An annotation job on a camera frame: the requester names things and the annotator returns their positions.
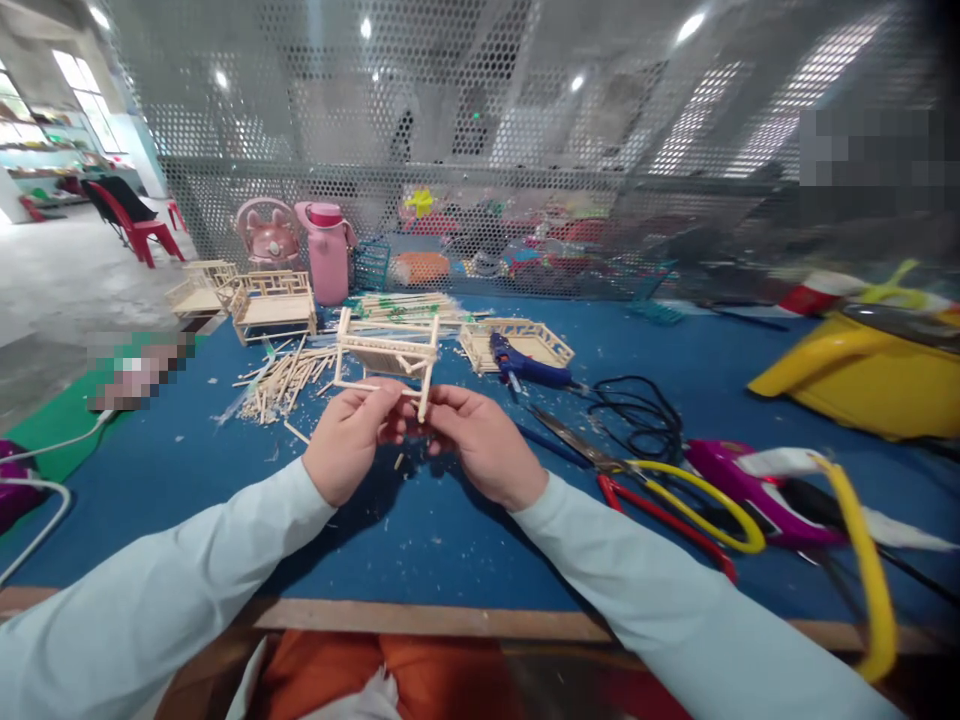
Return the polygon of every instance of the white cable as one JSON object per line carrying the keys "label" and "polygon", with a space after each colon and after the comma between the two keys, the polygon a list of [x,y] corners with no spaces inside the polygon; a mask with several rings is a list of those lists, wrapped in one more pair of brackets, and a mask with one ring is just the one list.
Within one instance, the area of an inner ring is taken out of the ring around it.
{"label": "white cable", "polygon": [[4,480],[3,482],[10,485],[29,485],[30,487],[53,490],[54,492],[60,493],[63,497],[63,502],[60,504],[60,509],[57,510],[56,514],[50,519],[50,522],[40,531],[40,534],[33,539],[33,542],[27,545],[27,549],[20,553],[20,556],[16,560],[10,563],[10,567],[3,571],[3,575],[0,575],[0,589],[2,589],[7,580],[20,569],[20,566],[33,554],[33,551],[46,539],[47,535],[53,531],[57,523],[67,514],[67,508],[70,507],[70,491],[58,483],[52,483],[46,480]]}
{"label": "white cable", "polygon": [[[23,460],[28,457],[33,457],[34,455],[40,455],[41,453],[50,452],[51,450],[59,450],[60,448],[66,447],[67,445],[73,445],[74,443],[78,443],[81,440],[86,440],[88,437],[93,435],[97,430],[103,427],[103,424],[106,423],[110,418],[112,418],[116,413],[117,413],[116,410],[106,410],[100,413],[100,416],[97,418],[97,422],[94,424],[94,426],[90,428],[90,430],[84,433],[83,435],[79,437],[75,437],[72,440],[67,440],[66,442],[57,443],[56,445],[51,445],[50,447],[40,448],[39,450],[31,450],[30,452],[19,453],[17,455],[9,455],[5,458],[0,458],[0,465],[3,465],[4,463],[8,463],[8,462],[14,462],[15,460]],[[47,535],[49,535],[53,531],[53,529],[57,526],[57,524],[63,519],[63,516],[66,515],[67,509],[70,507],[71,495],[70,495],[70,491],[67,488],[65,488],[63,485],[49,482],[47,480],[13,480],[13,479],[4,480],[0,478],[0,483],[7,483],[10,485],[28,485],[30,487],[53,490],[54,492],[59,493],[61,497],[63,497],[63,502],[60,504],[60,508],[57,510],[54,516],[50,519],[50,522],[47,523],[46,527],[44,527],[43,530],[40,531],[40,534],[33,539],[33,542],[27,545],[27,549],[24,550],[22,553],[20,553],[20,556],[17,557],[16,560],[10,563],[10,567],[4,570],[3,574],[0,575],[0,588],[3,588],[4,583],[6,583],[7,580],[9,580],[10,577],[17,570],[20,569],[20,566],[23,565],[24,562],[26,562],[27,558],[33,554],[33,551],[36,550],[37,547],[39,547],[40,543],[42,543],[47,538]]]}

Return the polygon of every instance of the blue glue gun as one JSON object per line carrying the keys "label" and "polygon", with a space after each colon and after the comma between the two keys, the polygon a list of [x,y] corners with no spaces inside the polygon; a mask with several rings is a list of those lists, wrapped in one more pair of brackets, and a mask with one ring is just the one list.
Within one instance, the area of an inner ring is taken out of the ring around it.
{"label": "blue glue gun", "polygon": [[510,382],[514,392],[520,392],[518,379],[535,382],[551,388],[566,389],[570,386],[580,387],[573,382],[573,375],[566,368],[551,367],[542,362],[528,358],[518,352],[510,341],[500,333],[490,333],[490,352],[500,368],[500,379]]}

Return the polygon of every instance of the yellow container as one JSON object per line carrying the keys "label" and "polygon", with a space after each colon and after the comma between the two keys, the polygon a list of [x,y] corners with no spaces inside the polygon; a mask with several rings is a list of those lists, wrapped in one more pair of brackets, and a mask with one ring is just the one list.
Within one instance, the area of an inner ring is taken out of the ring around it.
{"label": "yellow container", "polygon": [[899,308],[851,305],[748,387],[888,440],[960,437],[960,336]]}

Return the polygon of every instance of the scissors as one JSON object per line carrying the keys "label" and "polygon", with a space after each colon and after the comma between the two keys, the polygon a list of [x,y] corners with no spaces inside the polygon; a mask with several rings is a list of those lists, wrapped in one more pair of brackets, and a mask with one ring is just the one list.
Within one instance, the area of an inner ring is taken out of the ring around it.
{"label": "scissors", "polygon": [[[589,460],[591,464],[593,464],[597,470],[597,483],[600,485],[600,490],[603,493],[604,499],[606,499],[607,504],[610,505],[610,507],[619,512],[624,512],[623,506],[620,503],[620,498],[622,497],[630,501],[647,514],[654,516],[662,523],[673,528],[677,532],[684,535],[684,537],[690,539],[697,546],[702,548],[714,559],[720,569],[727,577],[730,578],[732,582],[736,582],[736,569],[733,566],[733,562],[730,560],[729,556],[727,556],[721,548],[711,542],[709,538],[704,535],[704,533],[716,538],[720,542],[734,548],[735,550],[739,550],[740,552],[748,554],[759,553],[766,548],[766,539],[764,538],[763,532],[760,530],[760,527],[757,525],[756,521],[754,521],[754,519],[751,518],[743,508],[727,497],[727,495],[707,483],[703,478],[700,478],[681,468],[674,467],[673,465],[667,465],[666,463],[654,462],[652,460],[619,460],[611,457],[610,455],[598,450],[596,447],[570,430],[553,415],[542,410],[536,405],[531,406],[530,412],[557,437],[559,437],[567,445],[576,450],[583,457]],[[641,468],[656,470],[658,472],[673,475],[689,482],[697,489],[709,495],[711,498],[720,503],[724,509],[730,512],[731,515],[733,515],[733,517],[743,528],[744,533],[746,534],[746,541],[731,537],[723,530],[716,527],[713,523],[709,522],[706,518],[693,510],[693,508],[687,505],[683,500],[663,487],[660,483],[644,475],[641,472]],[[650,502],[649,500],[646,500],[645,498],[640,497],[636,493],[633,493],[625,488],[620,483],[614,481],[611,478],[611,475],[615,473],[626,473],[630,475],[632,478],[640,482],[642,486],[646,487],[651,492],[656,493],[658,496],[676,508],[678,512],[687,517],[694,525],[703,530],[703,533],[698,532],[695,528],[691,527],[679,518],[674,517],[663,508]]]}

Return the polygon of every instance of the metal mesh screen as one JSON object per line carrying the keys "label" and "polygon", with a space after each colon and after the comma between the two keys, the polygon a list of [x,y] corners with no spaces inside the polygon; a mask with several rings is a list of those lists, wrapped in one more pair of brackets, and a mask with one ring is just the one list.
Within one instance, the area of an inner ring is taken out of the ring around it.
{"label": "metal mesh screen", "polygon": [[[804,128],[929,110],[937,93],[935,48],[906,0],[105,9],[202,257],[245,263],[233,217],[249,198],[326,200],[389,251],[391,289],[621,297],[667,258],[686,278],[718,257],[757,272],[785,254],[796,264],[791,243],[809,244],[811,227],[838,261],[839,243],[860,247],[875,229],[841,232],[857,218],[797,209],[801,182],[835,184],[816,162],[804,177]],[[408,201],[424,189],[432,204],[417,217]],[[900,214],[943,211],[927,200]],[[949,252],[949,222],[930,254]]]}

